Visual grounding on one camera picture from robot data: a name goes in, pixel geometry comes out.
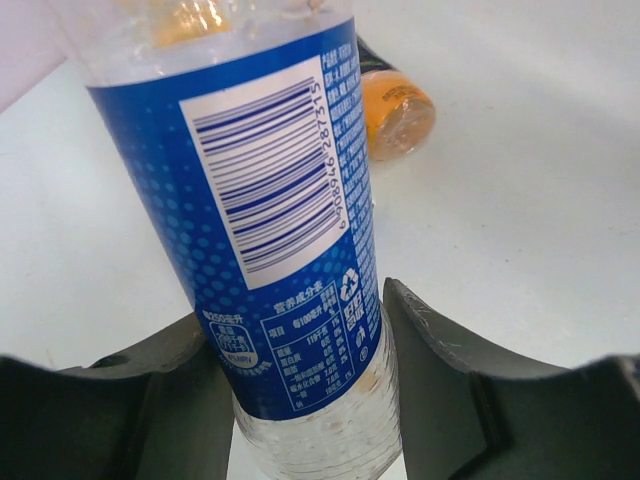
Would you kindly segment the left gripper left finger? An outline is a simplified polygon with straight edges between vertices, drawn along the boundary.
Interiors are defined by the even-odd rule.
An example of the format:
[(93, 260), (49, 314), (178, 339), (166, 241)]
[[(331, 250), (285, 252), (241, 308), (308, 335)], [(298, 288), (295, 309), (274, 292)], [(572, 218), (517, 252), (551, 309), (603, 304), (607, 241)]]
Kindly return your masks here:
[(86, 368), (1, 359), (4, 479), (224, 479), (233, 422), (193, 314)]

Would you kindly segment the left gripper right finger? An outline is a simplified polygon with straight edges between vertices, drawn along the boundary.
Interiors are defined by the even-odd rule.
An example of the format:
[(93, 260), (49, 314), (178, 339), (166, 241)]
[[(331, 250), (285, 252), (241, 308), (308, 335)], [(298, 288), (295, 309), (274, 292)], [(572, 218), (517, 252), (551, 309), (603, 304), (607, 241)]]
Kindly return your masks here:
[(635, 479), (639, 359), (562, 368), (517, 354), (387, 279), (411, 479)]

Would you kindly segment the clear Pepsi bottle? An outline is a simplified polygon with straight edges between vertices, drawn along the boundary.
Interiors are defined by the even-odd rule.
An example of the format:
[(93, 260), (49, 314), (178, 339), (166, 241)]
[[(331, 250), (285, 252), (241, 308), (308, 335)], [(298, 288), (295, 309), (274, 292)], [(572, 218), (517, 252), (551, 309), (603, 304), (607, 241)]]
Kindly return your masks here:
[(54, 1), (272, 479), (376, 479), (401, 450), (353, 5), (216, 1), (152, 44), (147, 1)]

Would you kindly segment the orange Pocari Sweat bottle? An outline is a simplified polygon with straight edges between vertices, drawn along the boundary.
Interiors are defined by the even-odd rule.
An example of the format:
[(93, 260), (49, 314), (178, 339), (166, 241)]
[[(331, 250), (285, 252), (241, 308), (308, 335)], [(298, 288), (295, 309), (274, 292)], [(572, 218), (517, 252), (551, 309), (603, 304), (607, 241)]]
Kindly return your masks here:
[(408, 76), (357, 39), (369, 158), (389, 161), (419, 148), (430, 134), (436, 109)]

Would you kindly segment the yellow juice bottle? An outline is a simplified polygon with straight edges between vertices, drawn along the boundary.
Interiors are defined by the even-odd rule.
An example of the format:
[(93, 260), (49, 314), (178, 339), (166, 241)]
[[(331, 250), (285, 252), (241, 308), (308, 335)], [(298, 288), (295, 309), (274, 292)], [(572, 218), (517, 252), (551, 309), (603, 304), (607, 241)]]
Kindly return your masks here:
[(232, 30), (216, 1), (147, 1), (152, 44), (167, 48)]

